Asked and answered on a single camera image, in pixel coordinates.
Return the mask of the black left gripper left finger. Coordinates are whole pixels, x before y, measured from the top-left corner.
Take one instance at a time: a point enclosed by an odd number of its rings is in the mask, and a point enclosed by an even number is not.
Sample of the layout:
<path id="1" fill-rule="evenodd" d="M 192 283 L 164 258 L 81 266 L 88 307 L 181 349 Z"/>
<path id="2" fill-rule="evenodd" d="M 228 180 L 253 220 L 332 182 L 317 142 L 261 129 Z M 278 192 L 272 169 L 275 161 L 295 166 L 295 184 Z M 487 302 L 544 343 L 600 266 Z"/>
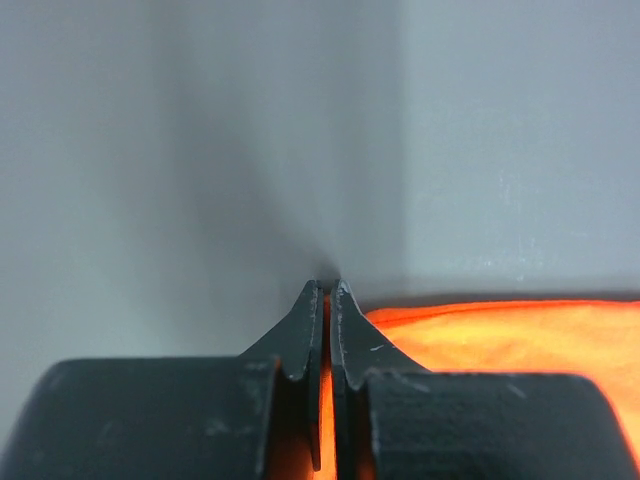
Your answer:
<path id="1" fill-rule="evenodd" d="M 71 359 L 39 379 L 5 479 L 309 479 L 321 466 L 324 292 L 237 356 Z"/>

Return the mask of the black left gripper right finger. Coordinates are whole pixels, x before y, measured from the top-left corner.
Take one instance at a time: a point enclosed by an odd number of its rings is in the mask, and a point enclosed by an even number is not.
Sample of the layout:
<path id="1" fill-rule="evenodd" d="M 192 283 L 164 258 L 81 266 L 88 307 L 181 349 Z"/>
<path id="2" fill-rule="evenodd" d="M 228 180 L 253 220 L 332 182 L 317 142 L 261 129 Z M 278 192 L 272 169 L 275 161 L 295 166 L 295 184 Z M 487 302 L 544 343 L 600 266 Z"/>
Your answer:
<path id="1" fill-rule="evenodd" d="M 436 373 L 368 321 L 347 282 L 330 297 L 341 479 L 635 479 L 611 403 L 554 373 Z"/>

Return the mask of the orange t-shirt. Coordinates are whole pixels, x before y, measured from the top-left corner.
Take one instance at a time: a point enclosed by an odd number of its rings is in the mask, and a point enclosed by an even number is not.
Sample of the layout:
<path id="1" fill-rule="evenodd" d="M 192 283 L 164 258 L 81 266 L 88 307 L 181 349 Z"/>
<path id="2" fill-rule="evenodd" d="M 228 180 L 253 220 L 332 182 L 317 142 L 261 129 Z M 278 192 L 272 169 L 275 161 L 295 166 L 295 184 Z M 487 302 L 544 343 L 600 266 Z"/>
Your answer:
<path id="1" fill-rule="evenodd" d="M 336 474 L 330 296 L 324 296 L 321 466 Z M 587 300 L 507 301 L 382 309 L 364 315 L 421 367 L 436 373 L 574 374 L 611 403 L 639 468 L 639 306 Z"/>

